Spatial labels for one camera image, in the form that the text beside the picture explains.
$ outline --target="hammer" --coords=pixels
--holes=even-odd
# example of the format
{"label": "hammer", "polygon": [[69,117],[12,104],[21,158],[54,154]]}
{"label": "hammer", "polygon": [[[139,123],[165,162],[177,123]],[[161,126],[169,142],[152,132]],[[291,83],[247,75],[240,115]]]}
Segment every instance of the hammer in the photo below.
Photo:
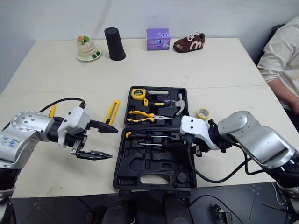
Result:
{"label": "hammer", "polygon": [[144,106],[148,106],[150,108],[162,108],[162,107],[179,107],[179,111],[176,113],[176,116],[180,115],[181,112],[185,108],[185,101],[183,100],[183,95],[181,93],[178,94],[178,101],[169,101],[169,102],[150,102],[147,99],[143,100]]}

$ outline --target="table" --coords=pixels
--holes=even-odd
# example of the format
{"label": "table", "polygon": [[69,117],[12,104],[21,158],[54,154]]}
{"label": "table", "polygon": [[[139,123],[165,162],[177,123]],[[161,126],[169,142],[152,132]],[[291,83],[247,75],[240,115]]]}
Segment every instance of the table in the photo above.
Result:
{"label": "table", "polygon": [[[59,98],[86,100],[91,119],[102,121],[114,99],[121,105],[114,121],[118,134],[88,132],[85,150],[113,155],[104,161],[87,161],[70,155],[70,148],[40,142],[16,183],[14,197],[73,196],[115,193],[112,186],[115,163],[132,85],[185,87],[189,113],[208,108],[215,122],[238,110],[251,112],[263,125],[279,132],[295,148],[298,133],[271,89],[236,38],[207,39],[201,51],[179,54],[146,51],[145,40],[123,40],[127,57],[108,58],[106,41],[98,40],[100,59],[78,62],[75,41],[37,41],[0,95],[0,125],[16,113],[40,110]],[[57,105],[57,116],[65,116],[77,102]],[[226,154],[209,152],[195,158],[196,168],[210,179],[221,179],[243,161],[243,154],[231,148]],[[259,167],[250,162],[249,169]],[[221,184],[197,178],[198,187],[268,182],[266,174],[247,176],[244,170]]]}

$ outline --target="black plastic toolbox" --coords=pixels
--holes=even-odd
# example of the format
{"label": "black plastic toolbox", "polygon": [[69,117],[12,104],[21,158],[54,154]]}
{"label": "black plastic toolbox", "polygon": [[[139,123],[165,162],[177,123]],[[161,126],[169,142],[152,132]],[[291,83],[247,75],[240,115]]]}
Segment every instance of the black plastic toolbox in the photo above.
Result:
{"label": "black plastic toolbox", "polygon": [[[143,89],[146,91],[145,98],[150,102],[178,101],[178,95],[182,94],[185,107],[178,116],[179,107],[150,108],[144,106],[143,100],[133,99],[131,96],[133,89]],[[172,117],[173,119],[143,121],[132,123],[128,119],[143,119],[143,115],[130,115],[129,111],[142,111]],[[139,143],[171,143],[184,142],[180,135],[180,123],[184,115],[189,115],[187,91],[185,88],[167,87],[146,87],[132,86],[129,91],[128,104],[124,123],[126,128],[121,134],[121,143],[114,173],[113,186],[120,190],[133,189],[161,189],[189,191],[197,187],[196,176],[190,168],[187,153],[182,150],[167,149],[160,146],[144,146]],[[145,133],[150,135],[171,136],[171,138],[152,137],[146,139],[126,138],[129,132]],[[143,175],[159,175],[168,183],[142,183]]]}

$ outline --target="yellow-handled pliers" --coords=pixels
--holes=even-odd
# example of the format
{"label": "yellow-handled pliers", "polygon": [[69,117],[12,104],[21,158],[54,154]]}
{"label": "yellow-handled pliers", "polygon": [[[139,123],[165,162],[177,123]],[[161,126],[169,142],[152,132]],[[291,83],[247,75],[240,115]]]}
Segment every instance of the yellow-handled pliers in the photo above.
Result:
{"label": "yellow-handled pliers", "polygon": [[155,115],[154,113],[146,113],[146,112],[142,112],[142,111],[129,111],[129,114],[130,115],[133,115],[133,114],[143,115],[143,116],[146,117],[146,118],[141,119],[141,120],[127,119],[127,121],[134,122],[134,123],[140,123],[140,122],[144,122],[144,121],[154,122],[155,120],[172,119],[170,117],[165,117],[165,116],[161,116],[161,115]]}

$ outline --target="beige sleeve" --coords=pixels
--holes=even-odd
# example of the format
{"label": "beige sleeve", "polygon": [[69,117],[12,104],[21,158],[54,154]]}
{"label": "beige sleeve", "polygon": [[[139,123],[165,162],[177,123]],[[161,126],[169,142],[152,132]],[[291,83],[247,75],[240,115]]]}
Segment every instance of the beige sleeve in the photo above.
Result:
{"label": "beige sleeve", "polygon": [[257,67],[266,82],[280,76],[299,45],[299,30],[295,27],[282,27],[264,47],[264,55]]}

